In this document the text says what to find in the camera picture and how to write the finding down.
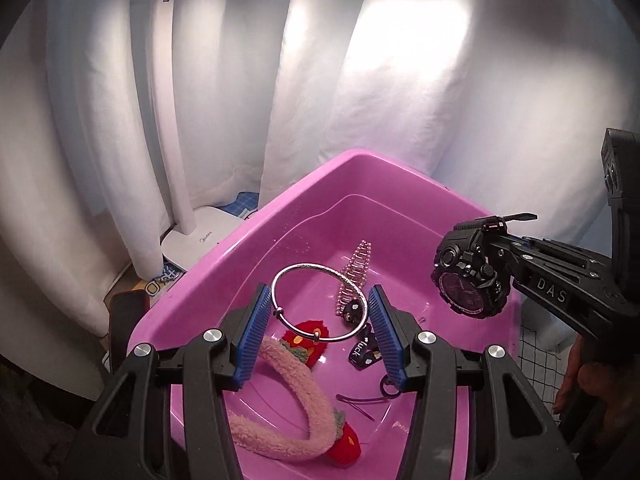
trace blue gripper pad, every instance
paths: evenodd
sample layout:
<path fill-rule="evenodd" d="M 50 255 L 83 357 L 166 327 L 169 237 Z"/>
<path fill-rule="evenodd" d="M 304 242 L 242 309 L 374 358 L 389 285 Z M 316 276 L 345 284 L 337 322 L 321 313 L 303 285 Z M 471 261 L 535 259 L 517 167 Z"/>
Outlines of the blue gripper pad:
<path fill-rule="evenodd" d="M 255 360 L 262 338 L 267 330 L 267 323 L 271 314 L 271 290 L 263 285 L 258 298 L 254 301 L 254 307 L 250 313 L 243 316 L 238 331 L 242 331 L 239 338 L 233 338 L 235 346 L 236 371 L 232 381 L 238 388 L 242 388 L 245 381 L 251 377 L 254 371 Z"/>
<path fill-rule="evenodd" d="M 404 348 L 387 307 L 392 308 L 388 304 L 382 287 L 375 285 L 369 292 L 369 319 L 376 334 L 386 374 L 398 390 L 404 391 L 407 383 L 404 371 Z"/>

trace pink fuzzy headband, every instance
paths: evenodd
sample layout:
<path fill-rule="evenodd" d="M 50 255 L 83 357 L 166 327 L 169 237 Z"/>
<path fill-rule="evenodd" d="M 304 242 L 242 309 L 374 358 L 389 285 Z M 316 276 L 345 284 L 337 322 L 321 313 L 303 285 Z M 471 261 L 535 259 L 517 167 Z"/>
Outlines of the pink fuzzy headband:
<path fill-rule="evenodd" d="M 232 415 L 229 427 L 234 442 L 254 453 L 288 462 L 327 452 L 337 438 L 334 409 L 309 368 L 275 339 L 265 338 L 258 355 L 281 375 L 300 400 L 308 416 L 310 436 L 308 440 L 289 438 L 244 416 Z"/>

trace red crochet strawberry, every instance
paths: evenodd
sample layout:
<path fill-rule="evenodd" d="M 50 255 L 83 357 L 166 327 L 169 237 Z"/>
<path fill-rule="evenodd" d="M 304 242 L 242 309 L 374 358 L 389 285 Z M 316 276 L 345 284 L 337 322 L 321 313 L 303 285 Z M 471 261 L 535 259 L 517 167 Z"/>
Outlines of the red crochet strawberry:
<path fill-rule="evenodd" d="M 320 337 L 329 336 L 329 329 L 324 326 L 322 321 L 303 321 L 298 323 L 296 328 L 304 332 L 319 333 Z M 287 330 L 280 341 L 309 368 L 318 362 L 327 347 L 327 343 L 314 343 L 309 339 L 294 334 L 291 330 Z M 353 428 L 344 420 L 344 412 L 334 410 L 334 413 L 337 439 L 331 449 L 326 452 L 326 455 L 338 464 L 349 465 L 355 462 L 362 452 L 360 450 L 360 441 Z"/>
<path fill-rule="evenodd" d="M 325 455 L 335 460 L 338 464 L 349 465 L 355 462 L 360 456 L 360 441 L 358 440 L 356 432 L 353 431 L 353 428 L 349 426 L 346 421 L 344 421 L 341 433 L 342 436 L 335 441 L 335 444 Z"/>
<path fill-rule="evenodd" d="M 329 329 L 324 326 L 322 321 L 303 321 L 298 323 L 296 328 L 309 332 L 310 334 L 319 333 L 320 337 L 328 337 Z M 291 330 L 287 330 L 282 336 L 281 341 L 287 344 L 287 348 L 291 350 L 293 355 L 300 359 L 305 365 L 311 368 L 320 356 L 326 350 L 327 343 L 314 343 L 309 339 L 294 334 Z"/>

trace white lamp base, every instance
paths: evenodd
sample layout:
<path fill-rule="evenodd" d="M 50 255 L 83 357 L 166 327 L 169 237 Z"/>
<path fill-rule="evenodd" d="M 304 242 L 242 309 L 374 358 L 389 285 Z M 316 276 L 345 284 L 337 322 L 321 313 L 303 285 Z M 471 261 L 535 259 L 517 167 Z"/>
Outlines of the white lamp base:
<path fill-rule="evenodd" d="M 199 207 L 193 213 L 196 217 L 193 233 L 183 235 L 174 228 L 161 244 L 164 257 L 185 272 L 244 221 L 215 207 Z"/>

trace blue checkered cloth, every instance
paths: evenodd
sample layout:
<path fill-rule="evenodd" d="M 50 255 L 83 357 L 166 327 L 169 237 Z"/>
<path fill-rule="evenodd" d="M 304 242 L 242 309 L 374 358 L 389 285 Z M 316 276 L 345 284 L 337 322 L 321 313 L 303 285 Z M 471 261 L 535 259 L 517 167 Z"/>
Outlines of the blue checkered cloth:
<path fill-rule="evenodd" d="M 222 209 L 225 213 L 240 216 L 245 209 L 248 209 L 249 211 L 258 209 L 258 194 L 250 191 L 243 191 L 242 193 L 238 193 L 238 197 L 235 202 L 220 206 L 218 209 Z"/>

